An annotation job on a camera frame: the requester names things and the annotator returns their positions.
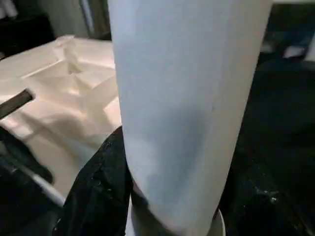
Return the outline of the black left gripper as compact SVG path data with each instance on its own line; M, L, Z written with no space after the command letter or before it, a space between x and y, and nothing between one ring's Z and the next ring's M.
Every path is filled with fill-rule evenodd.
M0 118L5 118L32 100L34 100L34 95L27 89L23 90L0 104ZM28 146L4 127L0 128L0 141L4 144L9 155L18 161L19 164L40 175L48 183L54 183L52 173L37 161Z

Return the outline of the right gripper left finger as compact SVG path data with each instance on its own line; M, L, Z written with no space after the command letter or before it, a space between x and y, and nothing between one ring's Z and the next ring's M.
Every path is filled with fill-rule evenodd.
M55 224L57 236L124 236L132 190L122 128L80 170Z

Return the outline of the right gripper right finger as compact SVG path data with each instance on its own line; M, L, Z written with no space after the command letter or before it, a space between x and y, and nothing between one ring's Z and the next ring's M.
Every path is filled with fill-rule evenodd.
M243 127L219 207L229 236L308 236L310 125Z

